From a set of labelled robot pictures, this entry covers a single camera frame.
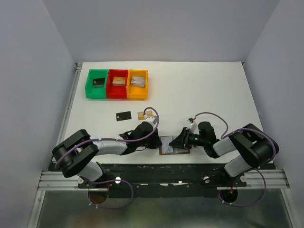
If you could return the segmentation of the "brown leather card holder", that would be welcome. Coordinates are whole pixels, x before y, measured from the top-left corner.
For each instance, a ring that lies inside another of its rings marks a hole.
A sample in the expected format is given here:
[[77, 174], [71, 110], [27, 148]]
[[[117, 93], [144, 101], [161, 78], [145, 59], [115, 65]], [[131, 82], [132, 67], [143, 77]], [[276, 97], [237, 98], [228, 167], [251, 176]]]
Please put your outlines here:
[[175, 136], [161, 136], [160, 141], [162, 146], [159, 148], [159, 155], [177, 155], [177, 154], [189, 154], [190, 150], [176, 148], [169, 146], [169, 143], [173, 141]]

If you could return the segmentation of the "silver VIP credit card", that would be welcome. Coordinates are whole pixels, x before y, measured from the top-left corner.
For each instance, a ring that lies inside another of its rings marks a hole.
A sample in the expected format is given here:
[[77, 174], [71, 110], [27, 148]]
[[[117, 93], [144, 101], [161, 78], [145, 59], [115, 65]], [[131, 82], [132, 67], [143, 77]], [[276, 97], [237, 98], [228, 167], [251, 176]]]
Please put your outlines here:
[[172, 154], [174, 153], [174, 149], [172, 146], [169, 146], [169, 143], [174, 140], [173, 136], [165, 136], [161, 138], [162, 141], [162, 154]]

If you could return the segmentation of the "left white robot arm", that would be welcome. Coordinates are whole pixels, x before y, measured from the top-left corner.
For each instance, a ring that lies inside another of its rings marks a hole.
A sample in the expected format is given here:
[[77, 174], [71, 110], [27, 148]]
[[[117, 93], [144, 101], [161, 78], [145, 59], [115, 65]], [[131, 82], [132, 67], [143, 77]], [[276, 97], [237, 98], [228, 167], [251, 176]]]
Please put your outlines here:
[[92, 159], [99, 155], [128, 155], [139, 147], [157, 149], [162, 146], [158, 136], [158, 122], [144, 121], [135, 130], [118, 135], [116, 138], [91, 138], [85, 129], [68, 137], [52, 150], [56, 160], [55, 168], [64, 177], [84, 177], [96, 188], [105, 183], [105, 175], [99, 164]]

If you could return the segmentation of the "gold credit card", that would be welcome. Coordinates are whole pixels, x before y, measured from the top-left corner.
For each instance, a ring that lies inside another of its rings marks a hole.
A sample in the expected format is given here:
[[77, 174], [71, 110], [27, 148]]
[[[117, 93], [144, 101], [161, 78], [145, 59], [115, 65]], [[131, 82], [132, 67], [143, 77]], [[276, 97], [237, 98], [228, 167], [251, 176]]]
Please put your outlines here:
[[153, 115], [153, 112], [151, 110], [147, 110], [145, 112], [138, 112], [138, 120], [145, 120], [146, 118], [150, 117]]

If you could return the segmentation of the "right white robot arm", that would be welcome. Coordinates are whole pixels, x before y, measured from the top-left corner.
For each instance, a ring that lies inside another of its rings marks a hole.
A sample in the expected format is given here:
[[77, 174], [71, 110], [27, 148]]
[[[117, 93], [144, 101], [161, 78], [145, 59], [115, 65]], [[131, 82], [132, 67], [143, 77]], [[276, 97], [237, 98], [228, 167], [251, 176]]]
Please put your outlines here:
[[279, 146], [272, 138], [253, 124], [247, 124], [222, 139], [216, 137], [210, 122], [198, 124], [198, 134], [184, 127], [169, 146], [190, 150], [194, 146], [202, 147], [211, 158], [219, 158], [237, 151], [239, 155], [225, 164], [218, 180], [224, 186], [235, 182], [236, 176], [253, 168], [271, 162], [279, 152]]

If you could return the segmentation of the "black credit card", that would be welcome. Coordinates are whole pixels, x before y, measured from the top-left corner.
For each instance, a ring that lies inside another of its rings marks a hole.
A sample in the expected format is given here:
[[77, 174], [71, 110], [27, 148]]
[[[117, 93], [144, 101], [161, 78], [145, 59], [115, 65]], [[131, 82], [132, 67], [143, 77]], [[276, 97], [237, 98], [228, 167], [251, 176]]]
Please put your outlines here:
[[118, 122], [125, 121], [125, 120], [131, 120], [131, 118], [132, 118], [132, 114], [130, 111], [116, 113], [116, 120]]

